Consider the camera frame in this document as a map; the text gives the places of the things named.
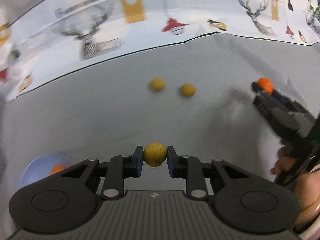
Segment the person's hand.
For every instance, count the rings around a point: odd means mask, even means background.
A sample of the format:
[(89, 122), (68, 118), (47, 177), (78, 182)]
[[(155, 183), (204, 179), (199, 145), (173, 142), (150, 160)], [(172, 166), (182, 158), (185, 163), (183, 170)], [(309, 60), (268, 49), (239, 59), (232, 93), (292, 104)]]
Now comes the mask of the person's hand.
[[(272, 175), (279, 176), (289, 172), (297, 162), (296, 158), (289, 156), (290, 151), (287, 145), (278, 150), (278, 160), (271, 168)], [(300, 230), (319, 215), (319, 165), (297, 177), (293, 192), (300, 202), (300, 215), (295, 223), (295, 228)]]

